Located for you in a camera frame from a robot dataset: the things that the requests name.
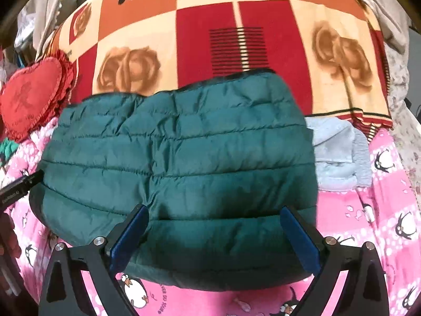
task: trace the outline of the pink bedsheet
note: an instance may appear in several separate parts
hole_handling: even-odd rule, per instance
[[[11,161],[10,179],[32,173],[56,121],[24,142]],[[373,185],[348,192],[320,192],[317,228],[342,244],[376,245],[386,272],[391,315],[404,315],[420,293],[421,216],[408,177],[389,133],[381,130],[370,144]],[[11,210],[23,254],[18,260],[31,295],[39,300],[51,249],[57,238],[34,217],[28,199]],[[107,316],[89,274],[84,278],[95,311]],[[340,275],[323,315],[331,315],[346,274]],[[292,312],[312,278],[260,291],[203,292],[163,286],[119,274],[117,279],[139,315],[284,316]]]

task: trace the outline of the brown rose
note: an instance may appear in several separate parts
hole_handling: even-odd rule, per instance
[[[160,67],[156,51],[149,46],[136,50],[113,47],[105,55],[99,70],[98,90],[136,92],[150,96],[154,93]]]
[[[344,72],[356,85],[371,86],[373,73],[359,42],[341,37],[326,21],[317,24],[314,29],[313,52],[332,78],[338,79]]]
[[[89,19],[91,18],[92,6],[87,4],[83,11],[77,16],[73,25],[73,33],[76,38],[80,37],[86,30]]]

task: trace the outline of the light blue denim clothing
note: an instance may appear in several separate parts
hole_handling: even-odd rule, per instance
[[[320,190],[347,191],[371,186],[368,141],[360,130],[336,117],[306,117],[306,123],[313,130]]]

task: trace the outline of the green cloth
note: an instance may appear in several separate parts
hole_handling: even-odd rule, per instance
[[[3,140],[3,142],[0,144],[0,167],[7,164],[11,156],[18,149],[18,147],[19,144],[17,144],[13,140],[9,140],[8,138]]]
[[[202,290],[301,280],[279,222],[315,223],[312,131],[270,70],[150,97],[110,93],[66,108],[30,194],[59,237],[84,245],[143,203],[150,223],[126,273]]]

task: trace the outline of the silver bolt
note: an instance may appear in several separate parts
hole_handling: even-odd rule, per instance
[[[335,238],[333,238],[333,237],[331,237],[331,236],[328,236],[328,237],[325,239],[325,241],[326,241],[326,243],[327,243],[328,245],[331,245],[331,246],[336,245],[336,239],[335,239]]]
[[[372,243],[372,242],[366,242],[365,243],[365,246],[370,250],[370,251],[372,251],[374,248],[375,248],[375,246],[374,246],[374,244]]]
[[[103,236],[98,236],[97,238],[95,238],[95,239],[93,240],[93,244],[94,244],[95,246],[100,246],[100,245],[102,245],[104,242],[105,242],[105,238],[104,238]]]
[[[56,251],[61,251],[66,245],[63,242],[60,242],[59,244],[56,244],[55,249]]]

